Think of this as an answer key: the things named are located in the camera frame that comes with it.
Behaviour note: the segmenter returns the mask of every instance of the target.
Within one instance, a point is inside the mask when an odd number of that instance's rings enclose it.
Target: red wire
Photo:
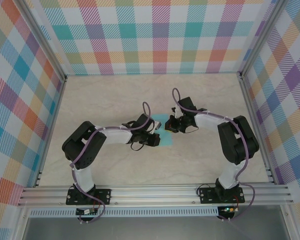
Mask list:
[[[239,207],[239,199],[236,195],[233,195],[233,196],[236,199],[236,208],[238,208]]]

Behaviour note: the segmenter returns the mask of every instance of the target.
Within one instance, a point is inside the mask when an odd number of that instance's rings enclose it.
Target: blue tape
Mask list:
[[[165,130],[165,123],[169,119],[169,114],[153,114],[151,117],[161,123],[160,128],[154,131],[156,134],[160,134],[159,146],[171,146],[173,144],[172,134]]]

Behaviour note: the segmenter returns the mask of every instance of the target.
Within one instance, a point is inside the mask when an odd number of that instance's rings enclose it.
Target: cable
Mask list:
[[[131,148],[133,151],[136,151],[136,152],[138,152],[139,150],[141,150],[141,149],[145,146],[144,144],[142,144],[142,146],[141,146],[140,148],[138,148],[138,149],[133,149],[133,147],[132,147],[133,144],[134,144],[134,142],[131,143],[130,148]]]
[[[208,112],[206,112],[206,111],[191,110],[191,109],[187,109],[187,108],[181,106],[181,104],[178,103],[178,101],[177,101],[177,99],[176,99],[176,97],[175,97],[175,91],[176,91],[176,93],[178,94],[179,101],[180,101],[180,99],[181,99],[181,95],[180,95],[179,90],[178,90],[176,87],[174,87],[174,88],[172,89],[172,98],[173,98],[174,102],[179,106],[179,108],[181,108],[181,109],[183,109],[183,110],[185,110],[185,111],[187,111],[187,112],[196,113],[196,114],[205,114],[205,115],[208,115],[208,114],[209,114],[209,115],[211,115],[211,116],[213,116],[213,117],[216,117],[216,118],[219,118],[219,119],[227,120],[227,121],[229,121],[230,123],[232,123],[232,125],[235,127],[235,129],[237,130],[237,132],[239,133],[239,135],[240,135],[240,137],[241,137],[241,139],[242,139],[242,143],[243,143],[243,147],[244,147],[244,151],[245,151],[245,163],[244,163],[243,168],[242,168],[242,169],[237,173],[237,175],[235,176],[235,180],[236,180],[239,184],[251,188],[253,194],[252,194],[252,199],[251,199],[249,205],[247,206],[247,208],[246,208],[241,214],[239,214],[239,215],[235,216],[234,218],[232,218],[233,220],[234,220],[234,219],[237,219],[238,217],[242,216],[245,212],[247,212],[247,210],[251,207],[251,205],[253,204],[253,202],[254,202],[254,200],[255,200],[255,197],[256,197],[256,190],[255,190],[255,188],[254,188],[253,186],[251,186],[251,185],[248,184],[248,183],[240,182],[240,181],[238,180],[238,177],[239,177],[240,174],[247,168],[248,163],[249,163],[249,151],[248,151],[248,146],[247,146],[246,139],[245,139],[243,133],[241,132],[239,126],[238,126],[232,119],[230,119],[230,118],[228,118],[228,117],[226,117],[226,116],[222,116],[222,115],[218,115],[218,114],[212,113],[212,112],[209,112],[209,113],[208,113]]]
[[[198,130],[199,130],[199,128],[196,127],[196,130],[185,132],[185,134],[190,134],[190,133],[193,133],[193,132],[198,131]]]
[[[236,195],[233,195],[233,197],[235,198],[235,200],[236,200],[236,209],[239,207],[239,199],[238,199],[238,197],[236,196]]]
[[[134,128],[124,128],[124,131],[134,131],[134,130],[141,129],[141,128],[143,128],[143,127],[149,122],[150,116],[151,116],[151,109],[150,109],[149,104],[148,104],[146,101],[144,101],[144,102],[142,103],[142,108],[143,108],[144,114],[148,117],[148,118],[146,119],[146,121],[145,121],[141,126],[138,126],[138,127],[134,127]],[[77,188],[82,194],[84,194],[84,195],[87,196],[88,198],[91,198],[91,199],[97,201],[99,204],[102,204],[102,206],[103,206],[102,212],[101,212],[98,216],[94,217],[92,220],[86,221],[87,224],[88,224],[88,223],[93,223],[94,221],[98,220],[98,219],[105,213],[106,205],[105,205],[105,203],[104,203],[103,201],[101,201],[100,199],[98,199],[98,198],[96,198],[96,197],[94,197],[94,196],[91,196],[90,194],[88,194],[88,193],[86,193],[85,191],[83,191],[83,189],[79,186],[78,181],[77,181],[77,178],[76,178],[76,174],[75,174],[75,164],[76,164],[76,162],[79,161],[79,159],[82,157],[82,155],[83,155],[84,152],[86,151],[86,149],[87,149],[88,145],[90,144],[92,138],[93,138],[98,132],[100,132],[100,131],[102,131],[102,130],[106,130],[106,129],[119,129],[119,130],[122,130],[122,127],[120,127],[120,126],[106,126],[106,127],[101,127],[101,128],[96,129],[96,130],[91,134],[91,136],[89,137],[89,139],[86,141],[86,143],[85,143],[83,149],[81,150],[81,152],[79,153],[79,155],[76,157],[76,159],[75,159],[73,162],[70,163],[70,167],[71,167],[71,169],[72,169],[72,178],[73,178],[73,180],[74,180],[74,185],[76,186],[76,188]],[[81,215],[79,216],[79,220],[80,220],[80,223],[81,223],[81,224],[84,222],[84,221],[81,219]]]
[[[209,184],[206,184],[206,183],[201,184],[200,186],[198,186],[198,188],[196,189],[196,194],[198,195],[198,197],[200,197],[198,191],[199,191],[199,189],[201,188],[201,186],[203,186],[203,185],[207,185],[209,188],[211,188],[211,186],[210,186]]]

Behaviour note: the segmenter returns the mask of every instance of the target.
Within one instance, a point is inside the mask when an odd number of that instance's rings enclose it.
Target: robotic arm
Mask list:
[[[174,115],[170,115],[164,126],[167,131],[186,133],[187,128],[192,126],[198,129],[207,128],[219,133],[222,152],[228,163],[220,177],[216,179],[214,194],[216,194],[218,202],[232,200],[234,196],[240,194],[239,182],[236,177],[246,165],[244,143],[241,137],[238,136],[238,130],[229,120],[226,120],[226,117],[220,118],[213,113],[209,114],[204,108],[197,110],[190,97],[179,100],[172,111]],[[257,139],[244,116],[237,116],[232,120],[244,136],[250,159],[259,150]]]
[[[95,184],[92,179],[91,164],[95,160],[101,147],[106,144],[131,144],[140,143],[142,146],[147,145],[156,147],[160,143],[160,136],[154,133],[155,129],[159,129],[160,122],[154,121],[151,117],[149,121],[141,127],[148,119],[148,116],[142,114],[137,121],[130,121],[118,127],[106,128],[95,126],[89,121],[83,122],[74,133],[63,143],[62,150],[65,157],[74,163],[73,171],[76,184],[89,195],[95,195]],[[86,147],[85,151],[79,157],[79,160],[74,162],[79,154]],[[77,186],[74,189],[80,195]]]

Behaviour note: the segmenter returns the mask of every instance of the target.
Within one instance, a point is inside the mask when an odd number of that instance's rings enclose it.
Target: perforated metal strip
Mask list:
[[[103,217],[198,217],[217,216],[216,206],[108,207]],[[76,218],[76,208],[33,208],[30,218]]]

